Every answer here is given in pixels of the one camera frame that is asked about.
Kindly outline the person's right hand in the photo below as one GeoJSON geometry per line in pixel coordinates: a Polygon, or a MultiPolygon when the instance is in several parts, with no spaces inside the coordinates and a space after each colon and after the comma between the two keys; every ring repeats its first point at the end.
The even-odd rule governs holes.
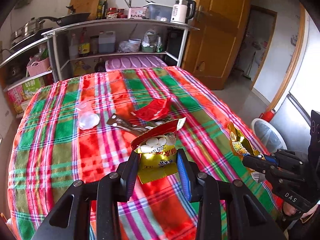
{"type": "MultiPolygon", "coordinates": [[[[316,212],[318,206],[319,206],[319,202],[313,208],[311,208],[307,213],[302,214],[300,219],[302,220],[303,223],[305,221],[309,220],[313,216],[313,214],[316,212]]],[[[287,216],[295,215],[297,212],[296,208],[291,206],[287,202],[283,202],[283,211],[284,211],[285,215],[287,215],[287,216]]]]}

